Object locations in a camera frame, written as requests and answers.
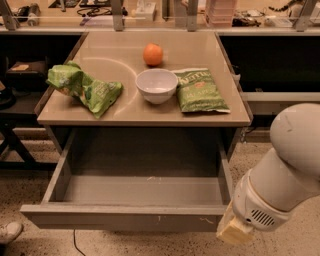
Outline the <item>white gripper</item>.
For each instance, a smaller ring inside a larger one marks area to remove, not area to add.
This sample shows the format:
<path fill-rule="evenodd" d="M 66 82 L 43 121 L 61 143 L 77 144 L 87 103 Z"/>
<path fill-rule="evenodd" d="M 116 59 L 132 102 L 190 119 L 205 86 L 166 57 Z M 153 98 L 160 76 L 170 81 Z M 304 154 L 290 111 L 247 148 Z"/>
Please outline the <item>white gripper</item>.
<path fill-rule="evenodd" d="M 228 244 L 250 242 L 254 238 L 252 227 L 271 232 L 291 218 L 290 212 L 277 210 L 258 195 L 250 174 L 251 170 L 237 183 L 233 202 L 229 203 L 217 226 L 216 237 Z"/>

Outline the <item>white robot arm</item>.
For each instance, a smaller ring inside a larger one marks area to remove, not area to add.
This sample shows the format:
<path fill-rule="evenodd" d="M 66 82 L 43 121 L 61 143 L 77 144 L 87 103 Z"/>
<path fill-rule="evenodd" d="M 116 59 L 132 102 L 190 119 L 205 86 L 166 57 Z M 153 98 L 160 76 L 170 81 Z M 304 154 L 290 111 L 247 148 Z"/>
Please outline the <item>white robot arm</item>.
<path fill-rule="evenodd" d="M 270 127 L 272 148 L 238 181 L 217 227 L 229 244 L 274 231 L 302 202 L 320 195 L 320 105 L 301 103 L 281 111 Z"/>

